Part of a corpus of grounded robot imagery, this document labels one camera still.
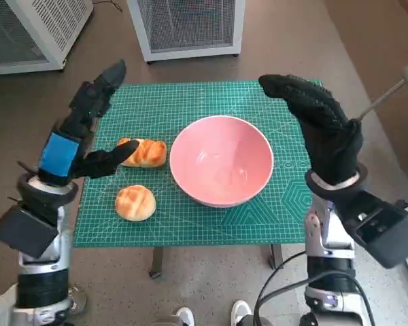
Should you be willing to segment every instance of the table leg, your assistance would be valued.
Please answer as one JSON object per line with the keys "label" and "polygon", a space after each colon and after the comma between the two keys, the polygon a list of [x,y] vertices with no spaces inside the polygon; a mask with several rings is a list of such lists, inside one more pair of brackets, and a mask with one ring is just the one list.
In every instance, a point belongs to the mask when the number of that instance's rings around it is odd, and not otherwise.
{"label": "table leg", "polygon": [[163,247],[154,247],[152,251],[152,266],[148,273],[150,278],[155,280],[163,275],[162,273],[163,264]]}
{"label": "table leg", "polygon": [[280,244],[270,244],[269,265],[274,270],[283,262],[283,251]]}

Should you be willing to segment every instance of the white cabinet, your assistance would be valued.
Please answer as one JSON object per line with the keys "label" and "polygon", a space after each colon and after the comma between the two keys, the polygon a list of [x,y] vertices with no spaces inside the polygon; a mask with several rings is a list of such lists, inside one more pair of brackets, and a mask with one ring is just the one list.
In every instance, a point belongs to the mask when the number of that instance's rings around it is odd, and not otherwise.
{"label": "white cabinet", "polygon": [[0,0],[0,74],[60,70],[91,0]]}
{"label": "white cabinet", "polygon": [[245,0],[128,0],[146,62],[239,54]]}

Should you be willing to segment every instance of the bread roll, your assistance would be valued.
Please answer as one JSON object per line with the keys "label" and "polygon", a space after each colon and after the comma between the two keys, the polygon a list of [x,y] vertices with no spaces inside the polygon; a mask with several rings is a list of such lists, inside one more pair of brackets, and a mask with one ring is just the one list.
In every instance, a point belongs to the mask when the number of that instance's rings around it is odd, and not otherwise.
{"label": "bread roll", "polygon": [[116,212],[129,221],[145,221],[156,210],[156,199],[142,185],[131,185],[121,189],[115,200]]}
{"label": "bread roll", "polygon": [[[118,141],[118,145],[130,140],[130,138],[121,138]],[[156,168],[162,166],[166,162],[167,150],[165,142],[144,139],[136,139],[136,141],[139,141],[139,147],[122,163],[122,165]]]}

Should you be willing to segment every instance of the brown floor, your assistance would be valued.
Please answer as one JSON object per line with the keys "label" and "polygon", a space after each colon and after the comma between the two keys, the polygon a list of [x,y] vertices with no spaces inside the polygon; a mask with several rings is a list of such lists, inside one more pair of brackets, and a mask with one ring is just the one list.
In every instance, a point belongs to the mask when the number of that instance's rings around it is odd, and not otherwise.
{"label": "brown floor", "polygon": [[[127,12],[98,5],[76,43],[63,73],[0,76],[0,214],[17,196],[21,170],[15,160],[36,165],[39,152],[60,115],[85,79],[124,58],[126,83],[257,79],[264,73],[318,77],[350,117],[369,104],[366,92],[321,0],[247,1],[243,47],[232,56],[158,62],[148,66]],[[364,122],[360,159],[371,171],[371,188],[393,200],[408,193],[408,180],[373,113]],[[284,255],[299,246],[284,246]],[[150,249],[76,249],[71,278],[90,296],[78,325],[147,325],[181,305],[194,308],[197,325],[228,325],[231,304],[253,304],[270,270],[259,247],[176,248],[170,250],[166,280],[153,283],[147,271]],[[360,279],[367,283],[379,325],[408,325],[408,293],[397,270],[384,272],[361,253]],[[278,285],[299,279],[300,261],[284,269]],[[0,293],[15,282],[16,253],[0,244]],[[263,314],[277,325],[298,325],[305,311],[301,292],[287,293]]]}

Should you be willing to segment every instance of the green cutting mat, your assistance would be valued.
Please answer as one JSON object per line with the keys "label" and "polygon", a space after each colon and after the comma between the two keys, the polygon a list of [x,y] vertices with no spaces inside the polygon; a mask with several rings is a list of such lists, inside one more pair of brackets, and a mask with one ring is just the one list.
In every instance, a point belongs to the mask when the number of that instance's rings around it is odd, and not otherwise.
{"label": "green cutting mat", "polygon": [[[101,119],[94,150],[111,150],[121,137],[166,141],[209,115],[251,122],[268,138],[275,156],[269,184],[253,200],[213,209],[188,197],[169,162],[156,169],[119,167],[115,175],[86,179],[75,227],[76,247],[240,245],[303,242],[303,219],[311,203],[304,182],[309,160],[296,120],[283,100],[267,98],[257,81],[123,86]],[[157,210],[145,222],[119,217],[118,191],[142,184],[156,196]]]}

